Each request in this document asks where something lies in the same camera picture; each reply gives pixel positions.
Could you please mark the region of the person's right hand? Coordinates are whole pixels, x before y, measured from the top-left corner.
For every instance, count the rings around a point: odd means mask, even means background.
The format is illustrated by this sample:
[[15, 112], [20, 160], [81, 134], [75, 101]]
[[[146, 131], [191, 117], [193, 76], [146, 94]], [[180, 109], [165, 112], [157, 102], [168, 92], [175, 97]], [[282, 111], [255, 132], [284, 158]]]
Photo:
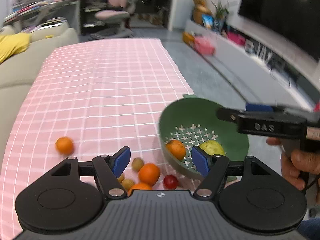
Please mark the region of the person's right hand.
[[301, 172], [319, 175], [319, 152], [301, 150], [298, 140], [270, 137], [266, 139], [266, 143], [283, 147], [280, 159], [281, 175], [298, 190], [302, 191], [307, 186], [307, 183], [299, 178]]

